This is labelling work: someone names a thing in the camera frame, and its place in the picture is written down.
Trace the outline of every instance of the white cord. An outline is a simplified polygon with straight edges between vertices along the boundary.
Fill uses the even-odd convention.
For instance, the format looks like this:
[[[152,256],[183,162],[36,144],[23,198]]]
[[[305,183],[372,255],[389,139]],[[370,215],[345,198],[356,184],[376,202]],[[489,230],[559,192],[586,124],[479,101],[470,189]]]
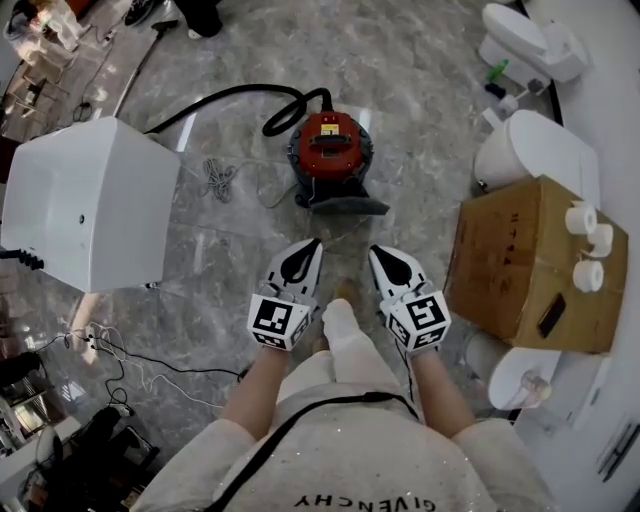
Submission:
[[[315,178],[311,178],[311,197],[309,198],[309,201],[307,204],[309,204],[309,206],[311,206],[311,201],[313,201],[316,197],[316,179]]]
[[[132,365],[137,366],[138,368],[140,368],[140,383],[142,384],[142,389],[144,389],[148,395],[150,395],[151,392],[153,391],[153,384],[155,383],[155,381],[158,380],[158,379],[164,379],[167,383],[171,384],[174,388],[176,388],[178,391],[180,391],[186,398],[188,398],[192,402],[197,402],[199,404],[208,405],[209,407],[214,407],[216,409],[224,409],[224,407],[221,406],[221,405],[216,405],[216,404],[212,404],[210,402],[207,402],[205,400],[199,400],[197,398],[193,398],[184,389],[182,389],[180,386],[178,386],[175,382],[170,381],[163,374],[155,375],[151,379],[151,383],[149,384],[149,387],[147,388],[147,385],[146,385],[146,383],[144,381],[144,367],[141,364],[136,363],[135,361],[131,361],[131,360],[127,359],[127,354],[126,354],[126,352],[124,352],[126,350],[126,346],[124,344],[124,339],[122,338],[122,335],[120,334],[120,331],[118,331],[118,329],[116,329],[115,327],[105,327],[103,325],[100,325],[97,322],[91,322],[89,325],[97,325],[98,327],[100,327],[100,331],[99,331],[99,334],[97,336],[98,339],[96,341],[98,342],[98,346],[101,349],[106,350],[107,352],[112,354],[113,357],[115,357],[121,363],[129,363],[129,364],[132,364]],[[102,339],[105,339],[109,343],[111,343],[110,331],[114,331],[115,333],[118,334],[118,337],[120,338],[120,343],[122,345],[122,348],[118,347],[115,344],[114,345],[109,345],[109,346],[104,345]],[[113,350],[113,348],[117,348],[118,350],[122,350],[122,352],[124,354],[124,358],[118,357],[118,355],[116,354],[115,350]]]
[[[204,183],[201,192],[199,193],[200,197],[204,197],[209,193],[209,190],[213,191],[216,199],[218,199],[222,203],[228,203],[231,201],[231,181],[236,177],[238,172],[245,167],[246,165],[252,164],[254,162],[248,161],[240,165],[240,167],[236,167],[235,165],[229,165],[224,170],[222,170],[221,165],[215,158],[208,158],[202,164],[202,168],[205,176],[201,176],[186,165],[182,165],[189,172],[189,174],[196,177],[198,180]],[[292,183],[282,194],[280,197],[276,199],[271,204],[266,204],[262,201],[260,196],[260,189],[262,188],[260,183],[260,175],[262,173],[256,173],[256,196],[258,198],[258,202],[267,210],[272,210],[276,206],[278,206],[285,197],[296,187],[295,183]]]

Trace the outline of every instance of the black strap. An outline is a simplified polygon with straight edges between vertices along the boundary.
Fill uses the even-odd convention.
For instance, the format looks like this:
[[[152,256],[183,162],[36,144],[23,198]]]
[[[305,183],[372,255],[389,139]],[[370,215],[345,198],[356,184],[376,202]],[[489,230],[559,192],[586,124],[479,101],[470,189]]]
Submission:
[[[264,463],[269,460],[271,454],[275,451],[275,449],[280,444],[280,441],[287,435],[289,430],[293,428],[296,422],[305,414],[317,409],[318,407],[322,407],[323,405],[329,404],[355,404],[355,403],[378,403],[378,402],[386,402],[388,400],[398,400],[409,410],[409,412],[418,420],[418,414],[413,410],[413,407],[409,405],[407,400],[400,395],[394,395],[392,393],[385,393],[382,391],[371,391],[369,393],[365,393],[363,395],[355,395],[355,396],[340,396],[337,398],[328,398],[327,400],[322,400],[320,402],[314,402],[312,404],[307,405],[305,408],[300,409],[297,413],[295,413],[291,418],[285,421],[278,429],[271,434],[269,439],[265,441],[265,443],[260,447],[260,449],[255,453],[253,458],[247,463],[247,465],[242,468],[238,476],[236,476],[227,488],[222,493],[222,496],[218,498],[218,500],[213,503],[209,508],[206,509],[205,512],[222,512],[229,502],[233,499],[236,493],[240,490],[240,488],[253,476],[258,470],[264,465]]]

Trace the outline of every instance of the white bathroom fixture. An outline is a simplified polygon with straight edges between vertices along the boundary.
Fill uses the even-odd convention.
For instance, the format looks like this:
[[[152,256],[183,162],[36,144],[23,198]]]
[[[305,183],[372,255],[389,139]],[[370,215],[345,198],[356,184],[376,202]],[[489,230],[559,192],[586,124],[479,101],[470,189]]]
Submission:
[[[0,243],[83,292],[160,281],[179,170],[113,117],[30,141],[11,165]]]
[[[600,207],[596,152],[566,128],[531,110],[518,110],[496,125],[476,154],[473,171],[486,191],[544,174]]]
[[[485,332],[475,334],[465,353],[465,362],[487,387],[487,397],[496,409],[512,410],[544,402],[562,352],[512,347]],[[527,376],[535,376],[548,387],[532,393]]]
[[[526,16],[494,3],[482,10],[482,21],[488,34],[480,56],[490,66],[508,60],[504,74],[522,87],[533,79],[545,87],[551,79],[567,82],[587,67],[585,47],[561,23],[538,27]]]

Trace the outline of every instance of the white box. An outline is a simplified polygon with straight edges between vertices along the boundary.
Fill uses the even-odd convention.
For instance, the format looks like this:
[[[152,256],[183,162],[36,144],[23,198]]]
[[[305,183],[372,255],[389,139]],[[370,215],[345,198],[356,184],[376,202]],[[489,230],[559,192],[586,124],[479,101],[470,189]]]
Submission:
[[[13,158],[0,243],[84,292],[160,281],[179,170],[113,117],[35,139]]]

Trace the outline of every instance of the vacuum hose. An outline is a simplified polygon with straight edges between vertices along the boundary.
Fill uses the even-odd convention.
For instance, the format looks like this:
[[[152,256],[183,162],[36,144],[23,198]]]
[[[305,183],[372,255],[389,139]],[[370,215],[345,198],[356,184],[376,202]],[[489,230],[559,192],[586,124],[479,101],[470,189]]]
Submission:
[[[288,94],[293,96],[295,100],[282,110],[277,112],[271,119],[269,119],[264,127],[262,128],[262,134],[265,137],[275,137],[276,135],[280,135],[281,133],[286,132],[292,126],[295,126],[307,113],[307,103],[313,98],[318,96],[322,97],[322,110],[323,111],[332,111],[333,103],[331,101],[331,93],[328,89],[324,87],[319,87],[317,89],[313,89],[312,91],[303,94],[299,90],[294,89],[293,87],[287,87],[284,85],[273,85],[273,84],[248,84],[248,85],[237,85],[235,87],[230,87],[229,89],[224,89],[222,91],[216,92],[207,96],[206,98],[202,98],[200,101],[189,105],[184,110],[181,110],[176,115],[170,117],[166,121],[160,123],[155,128],[145,132],[145,133],[160,133],[163,130],[166,130],[170,126],[174,125],[178,121],[184,119],[188,115],[193,112],[199,110],[200,108],[208,105],[209,103],[213,103],[214,101],[220,100],[222,98],[226,98],[227,96],[231,96],[232,94],[239,94],[243,92],[275,92],[281,94]],[[282,121],[287,116],[290,116],[286,121]]]

